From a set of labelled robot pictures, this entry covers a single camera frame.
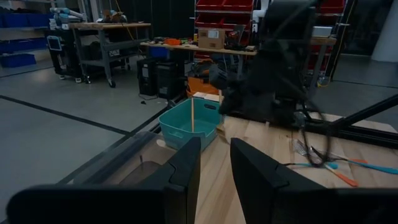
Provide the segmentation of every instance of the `black cable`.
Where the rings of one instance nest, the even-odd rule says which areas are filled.
[[[156,96],[156,97],[153,97],[153,98],[145,99],[143,96],[141,96],[140,93],[138,93],[138,96],[139,96],[141,99],[146,100],[146,101],[149,101],[149,100],[156,100],[156,99],[159,98],[158,96]]]
[[[276,38],[278,37],[278,35],[286,28],[286,26],[292,22],[301,12],[303,12],[304,10],[306,10],[308,7],[310,7],[311,5],[317,3],[317,2],[321,2],[319,0],[312,0],[309,1],[308,3],[304,4],[303,6],[299,7],[295,12],[291,13],[291,15],[286,18],[286,20],[281,23],[281,25],[276,29],[276,31],[274,32],[274,35],[272,36],[270,41],[276,41]],[[327,123],[326,123],[326,119],[324,117],[324,115],[320,112],[318,106],[311,101],[308,96],[302,92],[299,88],[297,88],[291,81],[289,81],[288,79],[286,79],[285,77],[281,76],[281,75],[276,75],[277,78],[280,79],[280,81],[282,81],[283,83],[285,83],[292,91],[296,92],[296,94],[298,94],[298,96],[300,96],[300,98],[304,101],[307,102],[313,109],[315,109],[315,111],[319,114],[321,120],[323,121],[323,126],[326,129],[326,149],[325,149],[325,154],[321,157],[321,163],[316,163],[314,162],[314,160],[311,157],[310,154],[310,148],[308,146],[308,141],[307,141],[307,135],[305,134],[305,124],[303,124],[300,128],[302,130],[302,135],[303,135],[303,139],[304,139],[304,145],[305,145],[305,151],[307,153],[307,159],[308,161],[311,163],[311,165],[315,166],[315,167],[320,167],[322,166],[325,162],[328,161],[329,159],[329,155],[330,155],[330,146],[331,146],[331,130],[328,129],[327,127]]]

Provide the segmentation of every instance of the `utensil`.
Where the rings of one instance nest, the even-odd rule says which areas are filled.
[[[296,149],[296,152],[298,152],[300,155],[302,155],[302,156],[306,156],[307,155],[307,152],[305,151],[304,143],[302,143],[300,140],[293,139],[293,147],[294,147],[294,149]],[[334,162],[334,161],[337,161],[337,160],[345,161],[345,159],[347,159],[347,160],[350,160],[350,161],[361,162],[361,163],[364,163],[364,164],[368,163],[366,160],[363,160],[363,159],[348,159],[345,156],[341,156],[341,155],[335,154],[333,152],[331,152],[330,155],[335,156],[337,158],[331,158],[329,160],[329,162]],[[312,156],[315,157],[314,162],[317,162],[317,163],[321,162],[320,158],[317,159],[318,156],[315,156],[315,155],[312,155]]]
[[[330,166],[325,164],[326,169],[330,170],[330,172],[334,173],[336,176],[338,176],[341,180],[346,182],[347,184],[350,184],[353,187],[357,187],[358,183],[355,180],[352,180],[348,178],[347,176],[343,175],[341,172],[338,172],[337,170],[332,169]]]
[[[311,165],[311,163],[305,163],[305,162],[293,162],[293,163],[288,163],[288,164],[284,164],[285,166],[306,166],[306,167],[313,167]],[[328,165],[332,168],[332,169],[338,169],[338,164],[332,163],[332,162],[328,162]]]
[[[314,147],[312,147],[312,146],[311,146],[311,150],[312,150],[317,156],[322,156],[321,153],[318,152],[318,150],[316,150],[316,149],[315,149]],[[360,166],[363,166],[363,167],[367,167],[367,168],[370,168],[370,169],[378,170],[378,171],[381,171],[381,172],[386,172],[386,173],[388,173],[388,174],[398,174],[398,169],[395,169],[395,168],[383,167],[383,166],[375,166],[375,165],[372,165],[372,164],[367,164],[367,163],[362,163],[362,162],[351,161],[351,160],[348,160],[348,159],[342,159],[342,160],[347,161],[347,162],[352,163],[352,164],[357,164],[357,165],[360,165]]]
[[[307,155],[307,152],[304,149],[304,144],[300,140],[298,140],[298,139],[294,139],[293,140],[293,148],[300,155],[302,155],[302,156],[306,156]],[[321,163],[321,159],[318,156],[316,156],[316,155],[311,155],[311,156],[313,156],[313,161],[314,162]],[[332,166],[332,167],[338,167],[338,164],[336,164],[334,162],[328,162],[328,165]]]

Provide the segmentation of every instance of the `table leg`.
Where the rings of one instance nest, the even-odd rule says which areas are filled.
[[[243,55],[238,55],[238,78],[242,78],[243,74]]]
[[[311,85],[310,85],[310,89],[308,90],[309,98],[313,97],[315,95],[315,92],[317,91],[319,72],[321,70],[325,52],[326,52],[326,45],[322,45],[321,49],[319,50],[317,63],[315,64],[315,68],[313,69],[313,73],[312,73]]]
[[[81,74],[83,75],[84,81],[86,83],[90,83],[90,77],[87,75],[86,65],[83,65],[82,63],[82,61],[84,60],[84,54],[83,54],[83,47],[81,46],[81,39],[78,29],[73,29],[73,36],[75,37],[76,50],[77,50],[77,56],[79,58]]]
[[[111,88],[114,88],[114,87],[116,87],[116,84],[112,79],[111,65],[109,62],[109,54],[103,47],[106,44],[105,31],[99,30],[98,35],[99,35],[99,44],[101,46],[102,61],[104,63],[106,79],[108,80],[109,86]]]

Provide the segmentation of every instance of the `cable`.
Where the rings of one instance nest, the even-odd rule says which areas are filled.
[[[275,30],[273,37],[271,37],[271,40],[276,39],[279,33],[282,32],[290,22],[292,22],[301,12],[303,12],[304,10],[306,10],[308,7],[310,7],[312,4],[315,4],[316,2],[318,2],[318,0],[308,1],[306,4],[302,5],[296,11],[291,13],[291,15]]]
[[[303,6],[299,7],[295,12],[291,13],[291,15],[286,18],[286,20],[281,23],[281,25],[276,29],[274,35],[272,36],[270,41],[275,41],[276,38],[278,37],[278,35],[282,32],[282,30],[291,22],[293,21],[301,12],[303,12],[304,10],[306,10],[308,7],[310,7],[312,4],[315,4],[316,2],[318,2],[318,0],[312,0],[309,1],[308,3],[304,4]],[[292,91],[296,92],[296,94],[298,94],[298,96],[300,96],[300,98],[304,101],[307,102],[312,108],[314,108],[317,113],[319,114],[319,116],[321,117],[321,120],[323,121],[323,126],[326,129],[326,149],[325,149],[325,154],[321,157],[321,163],[316,163],[314,162],[314,160],[312,159],[311,155],[310,155],[310,148],[308,147],[308,141],[307,141],[307,136],[305,134],[305,124],[303,124],[300,128],[302,130],[302,136],[304,139],[304,145],[305,145],[305,151],[307,153],[307,159],[308,161],[311,163],[311,165],[315,166],[315,167],[321,167],[328,159],[329,159],[329,155],[330,155],[330,145],[331,145],[331,137],[330,137],[330,130],[328,129],[327,123],[326,123],[326,119],[324,117],[324,115],[320,112],[318,106],[312,102],[308,96],[302,92],[298,87],[296,87],[291,81],[289,81],[288,79],[286,79],[285,77],[281,76],[281,75],[276,75],[277,78],[279,78],[280,81],[282,81],[283,83],[285,83]]]
[[[350,17],[351,17],[351,12],[353,11],[353,8],[354,8],[354,3],[351,5],[351,8],[349,9],[348,16],[347,16],[347,22],[348,22],[348,19],[350,19]],[[347,27],[344,26],[343,33],[341,35],[340,45],[338,46],[337,55],[340,54],[341,45],[343,45],[343,38],[344,38],[344,34],[346,32],[346,28]],[[336,70],[336,61],[337,61],[337,57],[335,57],[335,61],[333,62],[333,68],[330,71],[330,74],[332,74]],[[318,84],[319,87],[326,87],[326,86],[328,86],[330,84],[330,81],[331,81],[331,77],[329,77],[328,83],[326,85],[321,85],[320,83],[317,83],[317,84]]]
[[[119,12],[121,12],[122,10],[120,10],[120,6],[119,6],[119,3],[118,3],[118,0],[115,0],[115,1],[116,1],[116,6],[118,7]],[[124,27],[124,28],[126,28],[127,31],[129,32],[129,35],[130,35],[130,37],[131,37],[131,40],[134,40],[134,38],[133,38],[132,35],[131,35],[130,29],[129,29],[128,27]]]
[[[156,96],[156,97],[153,97],[153,98],[145,99],[143,96],[141,96],[140,93],[138,93],[138,96],[139,96],[141,99],[146,100],[146,101],[149,101],[149,100],[156,100],[156,99],[159,98],[158,96]]]
[[[224,65],[225,65],[225,72],[228,72],[228,70],[226,68],[226,62],[225,62],[225,54],[223,54],[223,59],[224,59]]]

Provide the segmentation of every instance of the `gray floor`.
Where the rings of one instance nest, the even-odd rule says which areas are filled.
[[[348,116],[395,94],[398,94],[398,63],[342,56],[334,82],[318,89],[313,100],[326,113]],[[368,120],[387,123],[398,130],[398,106]]]
[[[319,89],[314,101],[326,113],[347,116],[397,94],[396,88],[375,86],[398,86],[395,68],[396,64],[342,57],[335,76],[339,81]],[[163,99],[141,104],[135,74],[117,74],[116,88],[112,89],[104,79],[91,85],[59,80],[49,68],[0,78],[0,95],[131,131],[166,106]],[[398,108],[370,120],[398,129]],[[58,182],[122,137],[6,100],[0,100],[0,121],[0,221],[5,218],[4,207],[12,194],[31,185]]]
[[[341,56],[335,81],[398,88],[398,63],[372,61],[370,57]]]
[[[164,99],[141,104],[135,72],[119,73],[114,79],[115,89],[104,78],[91,85],[76,84],[74,79],[59,80],[49,68],[0,78],[0,95],[125,131],[167,106]],[[0,121],[0,222],[12,194],[32,185],[57,183],[123,137],[2,99]]]

